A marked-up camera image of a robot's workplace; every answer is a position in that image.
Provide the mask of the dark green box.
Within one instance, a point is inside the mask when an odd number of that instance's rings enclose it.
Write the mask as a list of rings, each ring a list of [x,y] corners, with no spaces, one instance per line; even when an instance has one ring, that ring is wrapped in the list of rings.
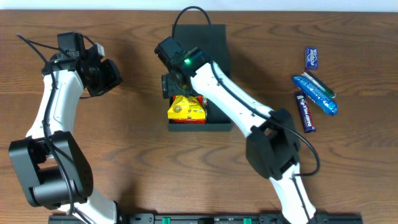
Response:
[[[226,26],[224,24],[212,25],[213,46],[209,43],[209,28],[199,24],[178,24],[175,28],[174,39],[185,50],[195,47],[205,52],[212,51],[213,60],[218,64],[223,73],[229,77],[231,71],[231,60],[226,40]],[[222,132],[230,131],[233,122],[212,101],[206,100],[204,109],[207,110],[205,124],[185,124],[169,121],[168,130],[173,132]]]

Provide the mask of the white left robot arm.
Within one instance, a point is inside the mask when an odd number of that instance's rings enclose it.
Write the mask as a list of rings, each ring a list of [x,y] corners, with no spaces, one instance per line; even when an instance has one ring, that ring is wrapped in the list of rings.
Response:
[[[115,63],[88,37],[58,34],[57,53],[44,60],[44,93],[32,127],[13,141],[9,157],[28,203],[65,212],[83,223],[128,223],[118,204],[94,188],[91,167],[73,137],[77,104],[86,90],[101,96],[122,82]]]

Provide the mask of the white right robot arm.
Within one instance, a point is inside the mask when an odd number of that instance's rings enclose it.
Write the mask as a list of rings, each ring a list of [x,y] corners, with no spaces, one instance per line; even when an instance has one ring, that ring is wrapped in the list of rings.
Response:
[[[274,111],[237,86],[202,49],[185,50],[168,37],[154,50],[168,78],[183,90],[207,97],[243,133],[246,159],[271,181],[288,223],[314,223],[316,209],[302,182],[299,150],[304,141],[287,110]]]

